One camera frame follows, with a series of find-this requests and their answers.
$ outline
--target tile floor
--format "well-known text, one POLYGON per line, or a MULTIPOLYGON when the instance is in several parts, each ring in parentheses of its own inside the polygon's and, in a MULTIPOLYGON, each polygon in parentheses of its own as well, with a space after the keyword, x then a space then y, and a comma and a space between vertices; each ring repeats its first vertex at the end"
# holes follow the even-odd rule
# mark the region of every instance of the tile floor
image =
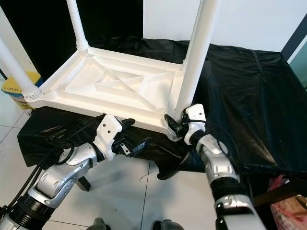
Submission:
MULTIPOLYGON (((33 167, 27 168, 17 134, 28 119, 0 92, 0 206, 8 204, 33 167)), ((213 198, 203 173, 179 172, 166 181, 156 178, 154 162, 117 156, 86 175, 90 192, 74 186, 45 230, 85 230, 103 217, 113 230, 149 230, 155 220, 171 219, 186 230, 214 230, 213 198)))

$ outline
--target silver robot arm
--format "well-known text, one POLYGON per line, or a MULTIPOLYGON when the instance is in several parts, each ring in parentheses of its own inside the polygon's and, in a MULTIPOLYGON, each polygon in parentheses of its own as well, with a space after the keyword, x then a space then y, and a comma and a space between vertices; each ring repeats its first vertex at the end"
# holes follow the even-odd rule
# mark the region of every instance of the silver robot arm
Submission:
POLYGON ((3 218, 0 230, 41 230, 79 178, 98 162, 113 159, 112 144, 121 130, 122 123, 106 115, 94 142, 64 150, 59 163, 48 168, 3 218))
POLYGON ((210 134, 205 134, 204 110, 201 104, 186 109, 183 120, 188 122, 189 129, 184 141, 193 145, 205 164, 205 171, 215 199, 215 222, 218 230, 265 230, 245 186, 240 183, 230 160, 227 148, 210 134))

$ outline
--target black cloth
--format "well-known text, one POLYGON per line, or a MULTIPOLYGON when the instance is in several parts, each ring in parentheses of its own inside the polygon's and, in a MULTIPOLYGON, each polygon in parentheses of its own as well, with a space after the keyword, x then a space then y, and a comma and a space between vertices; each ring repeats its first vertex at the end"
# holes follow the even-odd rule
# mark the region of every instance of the black cloth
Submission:
MULTIPOLYGON (((102 49, 174 63, 182 63, 189 44, 132 36, 89 42, 102 49)), ((207 132, 227 145, 242 173, 306 175, 307 93, 280 53, 210 45, 193 103, 203 104, 207 120, 232 136, 238 153, 222 131, 206 125, 207 132)), ((33 111, 18 135, 27 166, 37 164, 91 119, 48 107, 33 111)), ((91 142, 98 124, 72 138, 74 145, 91 142)), ((200 157, 182 141, 174 143, 163 134, 135 127, 123 136, 135 143, 153 138, 149 149, 137 157, 155 161, 160 179, 178 170, 203 172, 200 157)))

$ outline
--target cable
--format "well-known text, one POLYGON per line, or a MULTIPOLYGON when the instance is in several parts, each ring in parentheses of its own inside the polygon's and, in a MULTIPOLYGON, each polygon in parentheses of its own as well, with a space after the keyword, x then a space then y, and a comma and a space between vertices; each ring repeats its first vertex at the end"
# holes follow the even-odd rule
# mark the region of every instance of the cable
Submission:
MULTIPOLYGON (((232 139, 232 137, 231 137, 222 127, 220 127, 220 126, 218 126, 218 125, 216 125, 216 124, 214 124, 214 123, 211 123, 211 122, 208 122, 208 121, 203 121, 203 120, 189 120, 189 122, 202 122, 202 123, 209 124, 209 125, 211 125, 211 126, 213 126, 213 127, 216 127, 216 128, 218 128, 218 129, 220 129, 220 130, 221 130, 223 133, 225 133, 226 136, 231 140, 233 146, 235 147, 237 156, 238 156, 239 160, 241 160, 240 155, 239 155, 239 151, 238 151, 238 148, 237 148, 237 146, 236 146, 235 141, 232 139)), ((230 160, 231 164, 234 165, 234 166, 237 168, 238 173, 239 173, 239 174, 242 176, 242 178, 245 180, 246 184, 248 185, 247 189, 248 189, 248 192, 249 192, 249 197, 250 197, 250 199, 251 199, 251 201, 252 201, 252 203, 253 203, 253 190, 252 190, 251 183, 250 183, 250 179, 249 179, 248 175, 246 175, 246 174, 242 175, 242 173, 239 171, 239 168, 238 168, 237 164, 235 163, 235 161, 232 160, 232 159, 230 158, 230 156, 227 155, 227 154, 223 151, 223 149, 222 149, 222 147, 221 147, 221 145, 220 145, 220 141, 217 141, 217 144, 218 144, 219 148, 222 150, 223 154, 230 160)))
POLYGON ((89 122, 87 125, 85 125, 84 127, 82 127, 81 129, 79 129, 78 131, 76 131, 75 133, 73 133, 72 135, 70 135, 68 138, 66 138, 64 141, 62 141, 62 143, 60 143, 59 145, 57 145, 48 155, 45 156, 45 158, 34 168, 34 170, 32 171, 32 173, 30 174, 30 176, 28 177, 28 179, 26 180, 26 182, 23 184, 22 188, 19 190, 19 192, 17 193, 17 195, 15 196, 15 198, 10 202, 10 204, 4 209, 2 210, 2 212, 0 212, 0 216, 3 215, 3 213, 7 213, 8 210, 12 210, 13 205, 15 204, 15 202, 19 199, 19 197, 21 196, 21 194, 23 193, 23 191, 25 190, 25 188, 29 185, 30 181, 32 180, 32 178, 35 176, 35 178, 33 179, 33 181, 31 182, 29 189, 34 185, 34 183, 36 182, 36 180, 38 179, 40 173, 42 172, 46 162, 48 161, 49 157, 51 157, 56 150, 58 150, 62 145, 66 144, 66 142, 76 136, 78 133, 80 133, 81 131, 83 131, 84 129, 86 129, 87 127, 89 127, 94 121, 96 120, 103 120, 104 117, 106 116, 106 114, 102 114, 100 116, 95 117, 91 122, 89 122))
POLYGON ((67 157, 65 157, 65 159, 62 160, 61 162, 55 163, 55 165, 63 165, 63 164, 65 164, 66 161, 68 161, 68 159, 72 156, 74 150, 75 150, 75 147, 72 145, 71 150, 69 151, 69 154, 67 155, 67 157))
MULTIPOLYGON (((235 150, 236 150, 236 154, 237 154, 238 158, 240 159, 239 151, 238 151, 238 148, 237 148, 237 146, 236 146, 235 141, 232 139, 232 137, 231 137, 222 127, 220 127, 220 126, 218 126, 218 125, 216 125, 216 124, 214 124, 214 123, 211 123, 211 122, 208 122, 208 121, 203 121, 203 120, 188 120, 188 122, 202 122, 202 123, 209 124, 209 125, 211 125, 211 126, 213 126, 213 127, 218 128, 219 130, 221 130, 221 131, 222 131, 224 134, 226 134, 226 136, 231 140, 232 145, 234 146, 234 148, 235 148, 235 150)), ((231 157, 230 157, 228 154, 226 154, 226 153, 223 151, 223 149, 222 149, 222 147, 221 147, 221 144, 220 144, 220 141, 217 141, 217 144, 218 144, 219 148, 221 149, 221 151, 223 152, 223 154, 231 161, 231 163, 236 167, 236 169, 238 170, 238 173, 239 173, 239 168, 238 168, 237 164, 235 163, 234 160, 231 159, 231 157)))

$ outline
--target white wall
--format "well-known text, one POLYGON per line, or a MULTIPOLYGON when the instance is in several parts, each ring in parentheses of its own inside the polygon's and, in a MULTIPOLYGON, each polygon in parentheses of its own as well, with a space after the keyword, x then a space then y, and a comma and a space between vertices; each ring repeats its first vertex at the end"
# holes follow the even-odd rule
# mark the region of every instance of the white wall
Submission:
MULTIPOLYGON (((190 40, 200 0, 144 0, 144 38, 190 40)), ((306 0, 223 0, 211 43, 281 51, 306 0)))
MULTIPOLYGON (((14 54, 15 58, 17 59, 17 61, 24 70, 37 72, 1 7, 0 7, 0 36, 4 40, 5 44, 8 46, 8 48, 10 49, 10 51, 14 54)), ((4 72, 4 74, 7 77, 11 75, 1 60, 0 60, 0 69, 4 72)))

